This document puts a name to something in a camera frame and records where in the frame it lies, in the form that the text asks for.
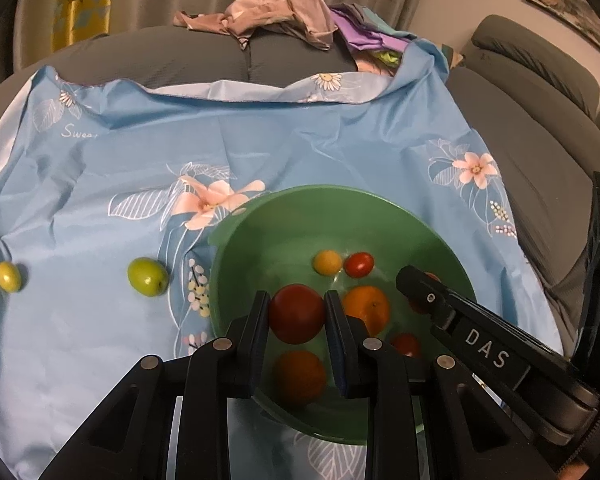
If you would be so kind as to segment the large red tomato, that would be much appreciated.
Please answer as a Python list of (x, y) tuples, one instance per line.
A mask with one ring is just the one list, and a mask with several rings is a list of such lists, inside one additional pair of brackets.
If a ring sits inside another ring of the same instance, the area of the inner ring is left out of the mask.
[(409, 358), (419, 359), (422, 356), (422, 345), (418, 338), (412, 333), (400, 333), (394, 335), (390, 344), (397, 352), (401, 353), (402, 356), (408, 356)]

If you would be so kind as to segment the large orange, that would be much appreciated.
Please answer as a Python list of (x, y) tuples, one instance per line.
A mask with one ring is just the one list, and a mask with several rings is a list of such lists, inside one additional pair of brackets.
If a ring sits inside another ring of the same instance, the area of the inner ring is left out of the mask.
[(327, 374), (323, 362), (314, 353), (294, 350), (276, 359), (273, 382), (277, 396), (284, 403), (306, 405), (322, 395)]

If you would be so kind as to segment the small orange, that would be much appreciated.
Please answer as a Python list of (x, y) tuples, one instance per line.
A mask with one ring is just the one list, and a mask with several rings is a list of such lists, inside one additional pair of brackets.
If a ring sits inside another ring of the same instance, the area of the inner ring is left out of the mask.
[(388, 325), (391, 307), (387, 295), (372, 285), (356, 286), (341, 298), (343, 312), (352, 318), (359, 318), (370, 336), (379, 335)]

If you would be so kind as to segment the large green fruit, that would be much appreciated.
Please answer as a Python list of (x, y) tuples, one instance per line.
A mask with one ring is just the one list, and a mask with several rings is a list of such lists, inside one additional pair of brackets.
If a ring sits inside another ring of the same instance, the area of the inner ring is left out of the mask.
[(128, 266), (131, 286), (147, 297), (162, 295), (169, 285), (169, 272), (159, 261), (151, 258), (136, 258)]

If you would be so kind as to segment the small red cherry tomato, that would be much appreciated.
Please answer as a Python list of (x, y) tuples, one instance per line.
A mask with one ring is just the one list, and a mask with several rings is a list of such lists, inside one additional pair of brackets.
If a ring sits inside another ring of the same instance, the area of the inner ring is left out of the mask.
[(343, 270), (350, 278), (365, 278), (374, 266), (375, 259), (369, 252), (355, 252), (344, 260)]

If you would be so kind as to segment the small yellow-green fruit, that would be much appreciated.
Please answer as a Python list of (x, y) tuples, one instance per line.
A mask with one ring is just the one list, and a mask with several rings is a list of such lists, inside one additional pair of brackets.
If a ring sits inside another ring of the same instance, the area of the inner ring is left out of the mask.
[(9, 261), (0, 262), (0, 287), (4, 292), (19, 292), (22, 278), (17, 266)]

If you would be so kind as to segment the green plastic bowl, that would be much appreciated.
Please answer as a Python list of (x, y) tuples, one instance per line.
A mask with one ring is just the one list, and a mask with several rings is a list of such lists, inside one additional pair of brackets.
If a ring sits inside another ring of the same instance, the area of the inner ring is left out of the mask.
[(389, 340), (414, 335), (424, 356), (440, 351), (430, 323), (398, 292), (394, 280), (408, 264), (467, 297), (468, 275), (442, 238), (393, 203), (354, 188), (307, 185), (267, 193), (238, 191), (210, 207), (215, 250), (210, 271), (210, 315), (216, 333), (247, 315), (259, 290), (304, 285), (319, 295), (346, 296), (362, 287), (387, 298)]

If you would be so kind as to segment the grey sofa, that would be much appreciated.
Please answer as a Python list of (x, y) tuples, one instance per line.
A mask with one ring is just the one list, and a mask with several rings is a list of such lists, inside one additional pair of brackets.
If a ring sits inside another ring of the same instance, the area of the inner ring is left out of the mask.
[[(342, 41), (321, 51), (275, 32), (236, 41), (173, 26), (100, 35), (46, 58), (76, 84), (131, 79), (155, 89), (221, 79), (283, 87), (323, 72), (350, 72)], [(591, 74), (548, 41), (490, 15), (472, 36), (448, 88), (503, 170), (520, 244), (550, 303), (562, 341), (576, 339), (583, 307), (592, 175), (600, 172), (600, 116), (571, 101)]]

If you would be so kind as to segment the blue floral cloth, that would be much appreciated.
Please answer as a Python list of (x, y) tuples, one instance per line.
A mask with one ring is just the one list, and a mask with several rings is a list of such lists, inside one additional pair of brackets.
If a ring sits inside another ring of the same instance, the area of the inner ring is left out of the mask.
[[(437, 47), (411, 42), (392, 77), (320, 73), (285, 88), (218, 81), (148, 90), (74, 84), (44, 67), (0, 120), (0, 456), (38, 478), (142, 356), (212, 335), (210, 207), (238, 191), (336, 184), (431, 226), (479, 301), (562, 348), (522, 252), (501, 167), (446, 88)], [(169, 272), (155, 297), (136, 258)]]

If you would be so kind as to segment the purple clothes pile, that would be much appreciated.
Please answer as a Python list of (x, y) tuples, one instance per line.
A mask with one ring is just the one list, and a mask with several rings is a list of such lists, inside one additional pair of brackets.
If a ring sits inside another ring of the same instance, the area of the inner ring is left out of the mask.
[(374, 11), (358, 3), (339, 3), (329, 10), (359, 72), (396, 74), (415, 35), (392, 28)]

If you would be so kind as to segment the yellow patterned curtain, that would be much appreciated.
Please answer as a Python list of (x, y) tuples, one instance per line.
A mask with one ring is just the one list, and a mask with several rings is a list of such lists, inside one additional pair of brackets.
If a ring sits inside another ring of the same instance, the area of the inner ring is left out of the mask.
[(56, 0), (52, 48), (58, 51), (110, 29), (111, 0)]

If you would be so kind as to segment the pink clothes pile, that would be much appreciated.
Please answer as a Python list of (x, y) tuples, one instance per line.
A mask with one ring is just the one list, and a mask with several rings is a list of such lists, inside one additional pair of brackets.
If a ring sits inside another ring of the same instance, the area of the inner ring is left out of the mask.
[(337, 26), (325, 0), (234, 0), (223, 12), (189, 15), (178, 12), (173, 25), (193, 32), (233, 37), (242, 50), (258, 29), (302, 39), (328, 51)]

